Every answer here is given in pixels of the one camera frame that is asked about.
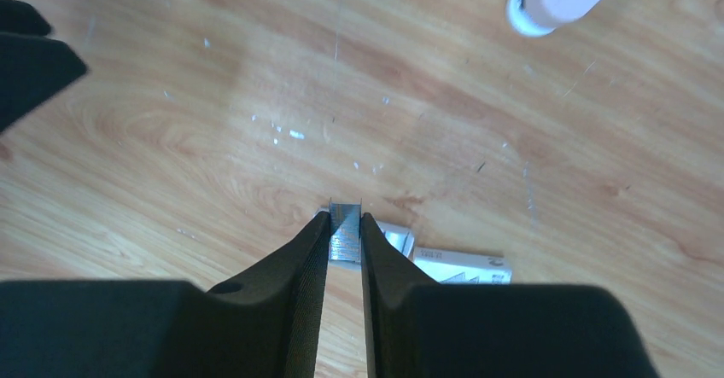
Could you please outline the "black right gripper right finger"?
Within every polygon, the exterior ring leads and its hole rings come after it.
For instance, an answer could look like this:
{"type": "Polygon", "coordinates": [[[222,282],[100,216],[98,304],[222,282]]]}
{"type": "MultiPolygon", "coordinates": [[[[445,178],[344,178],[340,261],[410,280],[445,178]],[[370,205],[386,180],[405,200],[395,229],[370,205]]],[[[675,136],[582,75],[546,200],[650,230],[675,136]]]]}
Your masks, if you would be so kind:
{"type": "Polygon", "coordinates": [[[654,377],[622,303],[570,284],[443,284],[360,220],[371,377],[654,377]]]}

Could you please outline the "silver staple strip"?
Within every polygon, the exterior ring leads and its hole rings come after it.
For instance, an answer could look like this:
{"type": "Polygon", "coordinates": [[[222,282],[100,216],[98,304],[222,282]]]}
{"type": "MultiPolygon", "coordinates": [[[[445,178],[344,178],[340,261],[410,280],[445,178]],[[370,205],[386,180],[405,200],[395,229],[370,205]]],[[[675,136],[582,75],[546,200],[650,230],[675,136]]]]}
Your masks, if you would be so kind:
{"type": "Polygon", "coordinates": [[[361,205],[331,201],[329,213],[331,231],[329,261],[335,265],[359,267],[361,205]]]}

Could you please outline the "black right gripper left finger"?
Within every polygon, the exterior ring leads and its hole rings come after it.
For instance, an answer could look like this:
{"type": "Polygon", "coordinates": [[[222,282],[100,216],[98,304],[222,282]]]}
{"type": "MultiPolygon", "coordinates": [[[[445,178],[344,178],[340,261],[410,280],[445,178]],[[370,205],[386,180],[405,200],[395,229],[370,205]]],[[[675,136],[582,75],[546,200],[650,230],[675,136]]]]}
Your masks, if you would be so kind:
{"type": "Polygon", "coordinates": [[[186,281],[1,285],[4,377],[311,377],[330,216],[203,291],[186,281]]]}

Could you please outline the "grey staple strips tray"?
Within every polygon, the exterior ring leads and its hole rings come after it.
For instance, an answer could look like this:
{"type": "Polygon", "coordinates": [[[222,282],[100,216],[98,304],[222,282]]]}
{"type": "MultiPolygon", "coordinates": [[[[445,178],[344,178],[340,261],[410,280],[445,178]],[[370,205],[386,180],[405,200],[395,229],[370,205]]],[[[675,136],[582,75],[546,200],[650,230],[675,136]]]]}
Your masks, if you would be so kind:
{"type": "MultiPolygon", "coordinates": [[[[397,251],[399,251],[406,259],[408,259],[415,244],[415,237],[412,233],[412,230],[407,227],[386,222],[378,222],[377,224],[380,230],[385,235],[388,243],[393,246],[397,251]]],[[[350,270],[358,270],[360,268],[359,261],[353,263],[346,259],[331,259],[330,262],[333,265],[337,265],[350,270]]]]}

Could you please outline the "white staple box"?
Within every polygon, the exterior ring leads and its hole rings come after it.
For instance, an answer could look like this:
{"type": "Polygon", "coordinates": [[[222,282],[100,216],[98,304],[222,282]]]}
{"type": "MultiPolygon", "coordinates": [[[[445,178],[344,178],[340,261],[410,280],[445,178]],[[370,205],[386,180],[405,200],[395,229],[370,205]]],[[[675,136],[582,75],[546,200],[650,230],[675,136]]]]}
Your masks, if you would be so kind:
{"type": "Polygon", "coordinates": [[[506,259],[428,247],[415,247],[412,262],[427,276],[450,284],[509,284],[512,269],[506,259]]]}

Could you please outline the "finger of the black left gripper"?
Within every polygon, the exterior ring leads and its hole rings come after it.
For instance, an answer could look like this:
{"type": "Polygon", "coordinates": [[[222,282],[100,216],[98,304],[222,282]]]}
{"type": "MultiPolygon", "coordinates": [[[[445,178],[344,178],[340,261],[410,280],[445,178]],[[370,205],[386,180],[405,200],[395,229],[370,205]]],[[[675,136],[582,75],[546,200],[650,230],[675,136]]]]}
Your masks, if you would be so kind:
{"type": "Polygon", "coordinates": [[[88,73],[62,41],[1,35],[1,131],[88,73]]]}
{"type": "Polygon", "coordinates": [[[29,3],[1,0],[1,32],[47,37],[52,33],[50,23],[29,3]]]}

